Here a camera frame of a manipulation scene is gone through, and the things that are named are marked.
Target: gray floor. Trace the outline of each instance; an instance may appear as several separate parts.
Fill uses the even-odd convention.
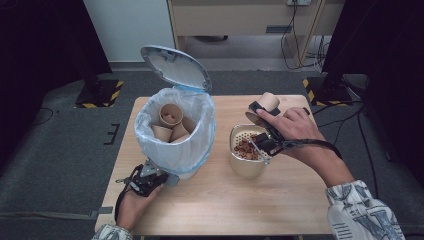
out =
[[[211,42],[192,38],[186,52],[209,71],[213,80],[211,95],[262,94],[265,91],[306,95],[302,80],[320,73],[314,67],[288,70],[280,55],[278,39],[277,36],[269,39],[239,36],[230,37],[225,42]],[[151,96],[169,86],[146,69],[114,70],[113,75],[101,76],[124,81],[111,108],[73,108],[82,81],[46,95],[43,107],[52,112],[40,110],[34,123],[45,122],[28,131],[13,163],[0,179],[0,212],[88,215],[101,206],[134,100],[138,96]],[[352,80],[362,83],[363,77],[353,77]],[[245,88],[235,88],[240,84]],[[360,107],[361,104],[354,104],[329,108],[316,114],[315,119],[318,125],[324,125],[344,119]],[[312,107],[313,111],[321,108]],[[344,122],[339,133],[340,122],[320,129],[330,142],[338,136],[336,146],[354,176],[367,182],[372,192],[378,190],[379,198],[396,213],[404,233],[424,233],[424,189],[402,163],[386,160],[372,123],[363,115],[361,123],[370,146],[376,183],[356,118]],[[119,124],[119,131],[114,144],[105,145],[111,140],[108,132],[115,129],[112,124]],[[0,239],[89,239],[94,233],[94,225],[95,220],[0,219]],[[304,236],[304,239],[332,239],[332,236]]]

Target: plastic bag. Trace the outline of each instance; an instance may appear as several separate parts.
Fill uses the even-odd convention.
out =
[[[155,138],[150,125],[159,125],[159,109],[177,104],[196,123],[190,137],[180,143],[165,143]],[[162,170],[175,174],[196,171],[209,156],[215,137],[215,104],[209,94],[178,88],[164,88],[153,95],[138,113],[135,136],[142,152]]]

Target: wooden table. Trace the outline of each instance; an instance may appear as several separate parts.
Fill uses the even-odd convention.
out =
[[[279,109],[307,107],[300,95],[278,96]],[[331,234],[327,223],[325,185],[309,167],[284,155],[271,160],[265,172],[246,180],[229,163],[229,135],[238,124],[248,124],[244,112],[259,96],[213,96],[216,136],[206,163],[190,179],[165,187],[148,207],[133,234],[153,235],[302,235]],[[122,183],[146,157],[134,135],[134,120],[147,102],[135,101],[103,207],[115,206]],[[113,213],[100,214],[96,229],[112,223]]]

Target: trash can lid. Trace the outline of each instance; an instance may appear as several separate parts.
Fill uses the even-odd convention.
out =
[[[212,81],[205,68],[190,55],[162,46],[147,45],[141,56],[161,79],[194,91],[209,92]]]

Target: paper cup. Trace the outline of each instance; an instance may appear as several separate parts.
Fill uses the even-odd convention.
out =
[[[268,112],[278,108],[278,105],[280,104],[280,100],[277,96],[275,96],[272,93],[265,92],[257,101],[265,110]],[[263,126],[262,118],[259,117],[255,112],[253,112],[251,109],[249,109],[247,112],[245,112],[246,117],[255,125]]]
[[[176,104],[165,104],[159,110],[159,121],[163,127],[173,128],[183,119],[183,111]]]
[[[155,136],[155,138],[163,141],[163,142],[169,142],[169,139],[171,138],[172,135],[172,129],[169,128],[164,128],[161,126],[156,126],[156,125],[152,125],[150,126],[153,130],[153,134]]]
[[[256,102],[258,102],[267,111],[272,111],[280,105],[280,100],[272,93],[264,93]]]
[[[178,125],[172,128],[172,134],[169,141],[173,142],[177,140],[178,138],[183,137],[184,135],[187,135],[187,134],[190,135],[190,132],[187,131],[187,129],[184,127],[183,122],[181,121],[180,123],[178,123]]]
[[[192,133],[194,129],[196,129],[196,123],[194,123],[190,118],[183,117],[183,120],[181,121],[183,123],[184,128],[189,132]]]
[[[189,133],[187,133],[186,135],[184,135],[184,136],[182,136],[182,137],[180,137],[180,138],[178,138],[178,139],[176,139],[176,140],[172,141],[171,143],[180,143],[180,142],[182,142],[182,141],[186,140],[186,139],[187,139],[187,138],[189,138],[189,137],[190,137],[190,134],[189,134]]]

